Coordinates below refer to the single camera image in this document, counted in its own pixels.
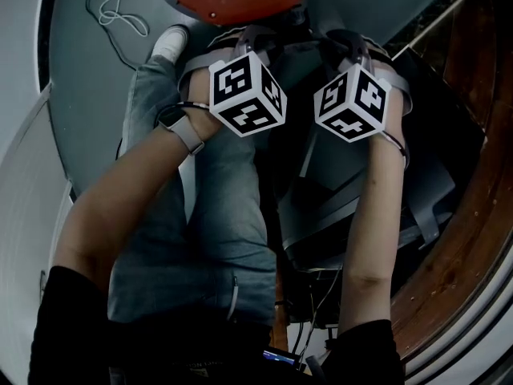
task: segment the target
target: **watch face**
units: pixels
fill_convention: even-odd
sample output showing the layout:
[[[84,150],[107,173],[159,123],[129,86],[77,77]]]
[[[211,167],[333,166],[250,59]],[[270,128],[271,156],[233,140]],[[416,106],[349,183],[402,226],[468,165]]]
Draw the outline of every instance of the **watch face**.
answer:
[[[186,112],[181,108],[174,107],[168,110],[164,109],[159,116],[159,122],[165,127],[170,128],[185,115],[187,115]]]

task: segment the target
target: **jeans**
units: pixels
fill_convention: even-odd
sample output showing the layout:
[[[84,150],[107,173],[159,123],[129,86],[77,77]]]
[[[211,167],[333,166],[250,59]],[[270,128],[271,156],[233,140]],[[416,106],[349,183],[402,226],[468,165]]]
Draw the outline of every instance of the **jeans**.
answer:
[[[120,153],[154,128],[160,109],[180,101],[175,68],[155,56],[135,73]],[[177,172],[148,209],[111,275],[109,319],[199,307],[226,320],[273,325],[276,256],[267,247],[251,137],[221,129],[196,156],[196,205],[187,224]]]

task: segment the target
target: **black t-shirt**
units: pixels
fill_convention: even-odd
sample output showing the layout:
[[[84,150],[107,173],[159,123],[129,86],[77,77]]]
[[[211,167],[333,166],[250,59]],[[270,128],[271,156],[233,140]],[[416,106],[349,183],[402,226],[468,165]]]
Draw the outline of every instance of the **black t-shirt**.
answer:
[[[287,363],[264,359],[269,328],[213,324],[204,310],[161,314],[121,324],[107,319],[107,300],[83,275],[50,272],[38,313],[29,383],[107,384],[123,372],[133,383],[320,383]],[[322,365],[328,383],[404,383],[390,321],[340,335]]]

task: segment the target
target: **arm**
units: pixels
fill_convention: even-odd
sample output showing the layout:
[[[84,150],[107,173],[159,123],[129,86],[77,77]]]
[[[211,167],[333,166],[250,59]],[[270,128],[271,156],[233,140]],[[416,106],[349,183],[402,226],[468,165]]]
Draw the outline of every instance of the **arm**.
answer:
[[[375,67],[388,67],[374,62]],[[402,93],[392,91],[387,131],[404,144]],[[390,285],[398,249],[404,160],[382,136],[370,139],[366,183],[349,232],[338,333],[390,319]]]
[[[193,74],[189,100],[208,102],[209,83],[208,70]],[[203,141],[219,130],[220,122],[208,113],[186,112]],[[76,201],[59,238],[54,265],[77,271],[106,293],[115,259],[187,154],[176,134],[155,128]]]

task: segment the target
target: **white cube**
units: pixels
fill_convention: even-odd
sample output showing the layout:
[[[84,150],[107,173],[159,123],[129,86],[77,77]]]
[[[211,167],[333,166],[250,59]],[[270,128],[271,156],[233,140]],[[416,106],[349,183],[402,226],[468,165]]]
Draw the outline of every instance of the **white cube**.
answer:
[[[348,143],[385,129],[392,86],[359,64],[315,93],[315,122]]]
[[[248,54],[210,70],[210,112],[240,137],[285,122],[287,97],[258,55]]]

